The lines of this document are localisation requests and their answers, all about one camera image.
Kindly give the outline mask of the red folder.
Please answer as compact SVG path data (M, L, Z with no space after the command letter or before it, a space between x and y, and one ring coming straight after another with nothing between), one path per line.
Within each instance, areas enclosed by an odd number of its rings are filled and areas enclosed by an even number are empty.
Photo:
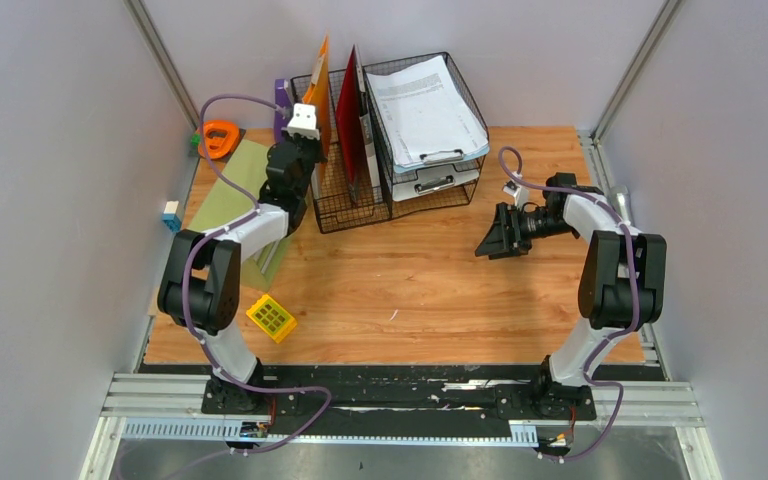
M353 47L345 69L336 108L336 126L349 188L360 183L360 170L366 161L365 143L360 121L360 93L357 73L357 51Z

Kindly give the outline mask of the orange folder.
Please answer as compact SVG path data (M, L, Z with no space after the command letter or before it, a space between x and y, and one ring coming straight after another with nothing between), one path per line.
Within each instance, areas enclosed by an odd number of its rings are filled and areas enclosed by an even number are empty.
M312 175L312 195L319 199L325 179L325 169L331 146L331 111L329 81L329 35L325 34L313 64L310 82L303 95L303 102L315 107L317 128L320 132L323 163L318 163Z

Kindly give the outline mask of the green drawer cabinet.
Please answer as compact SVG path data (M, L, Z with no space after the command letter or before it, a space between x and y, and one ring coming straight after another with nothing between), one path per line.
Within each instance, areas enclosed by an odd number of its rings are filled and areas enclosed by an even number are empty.
M222 173L229 180L256 194L266 180L267 151L266 145L244 139L229 159L225 163L219 162L218 166L224 167ZM208 179L213 180L213 183L203 197L197 197L195 193L190 195L193 204L187 208L187 229L208 231L227 224L252 209L253 203L250 199L221 179L217 179L206 162L201 162L200 165L207 168ZM285 237L256 250L251 257L243 261L241 285L262 292L269 291L291 242L291 237Z

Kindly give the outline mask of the black clip file folder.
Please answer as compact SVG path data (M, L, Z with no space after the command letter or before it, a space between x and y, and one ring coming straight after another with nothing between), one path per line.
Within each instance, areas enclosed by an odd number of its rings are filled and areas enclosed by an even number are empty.
M384 201L384 197L381 189L380 169L376 154L374 131L371 120L370 97L366 87L364 68L360 56L360 50L357 44L352 46L351 54L352 59L354 60L353 69L355 73L355 84L358 98L358 117L364 144L367 172L370 178L370 189L374 203L380 204Z

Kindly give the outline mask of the black wire mesh basket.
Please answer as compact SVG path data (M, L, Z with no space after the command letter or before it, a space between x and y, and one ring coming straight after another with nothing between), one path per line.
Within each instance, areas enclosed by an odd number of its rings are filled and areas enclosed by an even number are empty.
M369 106L369 112L378 180L370 179L367 168L356 173L355 182L349 180L336 128L336 107L345 73L344 69L328 73L332 143L324 171L318 175L313 189L313 210L320 232L329 234L422 211L470 204L489 149L448 164L438 162L411 169L398 166L388 129L375 104Z

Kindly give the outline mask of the white clipboard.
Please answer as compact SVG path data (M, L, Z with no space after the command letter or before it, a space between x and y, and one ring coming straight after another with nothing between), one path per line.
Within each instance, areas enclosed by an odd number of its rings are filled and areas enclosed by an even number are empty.
M469 183L479 176L477 169L459 171L454 165L417 169L396 174L391 195L394 202L403 202Z

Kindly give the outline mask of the papers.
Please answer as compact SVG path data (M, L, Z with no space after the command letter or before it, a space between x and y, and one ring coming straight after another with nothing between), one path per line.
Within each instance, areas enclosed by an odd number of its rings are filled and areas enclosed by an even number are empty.
M442 55L387 75L367 75L398 173L474 160L489 138Z

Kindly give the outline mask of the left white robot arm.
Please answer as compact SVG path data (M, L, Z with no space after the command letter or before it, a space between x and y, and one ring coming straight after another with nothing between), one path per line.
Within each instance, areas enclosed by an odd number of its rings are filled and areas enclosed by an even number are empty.
M287 127L267 152L266 179L252 209L207 232L184 229L173 238L157 307L197 340L213 379L243 413L258 411L271 388L258 380L262 363L235 318L241 267L267 245L293 234L306 211L312 176L325 156L315 128Z

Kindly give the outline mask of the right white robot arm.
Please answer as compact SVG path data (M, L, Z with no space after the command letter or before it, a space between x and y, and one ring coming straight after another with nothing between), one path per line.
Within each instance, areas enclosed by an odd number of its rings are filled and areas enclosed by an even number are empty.
M580 318L563 345L545 358L530 400L556 417L583 403L592 373L619 340L657 321L663 308L667 243L624 219L602 191L557 173L541 186L544 204L526 206L531 183L514 173L505 186L514 201L499 203L475 249L491 260L527 254L535 240L571 234L588 250L577 291Z

